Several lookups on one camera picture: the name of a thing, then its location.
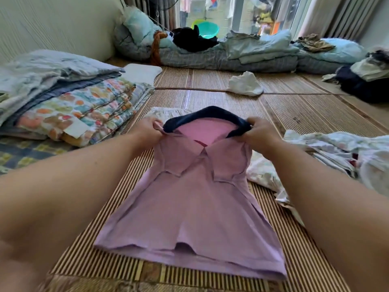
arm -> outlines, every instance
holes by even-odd
[[[389,199],[284,142],[266,120],[242,139],[270,160],[307,230],[352,291],[389,289]]]
[[[130,161],[160,140],[155,120],[0,178],[0,287],[30,291],[44,278],[113,194]]]

striped mat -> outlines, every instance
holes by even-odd
[[[216,83],[202,80],[204,76],[211,77]],[[389,133],[387,127],[372,120],[341,96],[329,94],[303,78],[295,80],[293,74],[269,75],[266,78],[269,92],[256,98],[216,91],[217,88],[224,88],[229,76],[231,73],[186,69],[175,69],[174,75],[171,68],[164,69],[157,86],[175,84],[186,89],[156,90],[123,133],[154,106],[188,108],[195,111],[209,105],[225,108],[241,117],[267,118],[281,134],[286,129],[303,134],[342,130],[367,137]],[[209,88],[212,91],[192,90],[193,86],[197,89]],[[287,281],[265,281],[184,269],[94,249],[92,244],[104,222],[124,201],[152,161],[153,152],[148,151],[131,162],[110,200],[61,256],[40,291],[349,291],[342,277],[328,263],[322,251],[306,230],[293,219],[291,213],[275,203],[270,190],[253,183],[250,184],[250,190],[283,246]]]

person's right hand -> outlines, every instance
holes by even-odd
[[[268,120],[249,117],[247,121],[253,125],[253,128],[244,133],[239,139],[248,143],[253,150],[263,154],[269,160],[275,146],[282,144],[284,141]]]

wall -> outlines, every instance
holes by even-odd
[[[359,42],[367,50],[373,46],[389,48],[389,0],[381,0]]]
[[[0,0],[0,64],[35,49],[106,60],[120,0]]]

curtain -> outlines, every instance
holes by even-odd
[[[180,23],[180,2],[179,0],[124,0],[129,6],[136,6],[146,13],[156,24],[171,31],[178,28]]]
[[[312,0],[299,36],[357,40],[380,0]]]

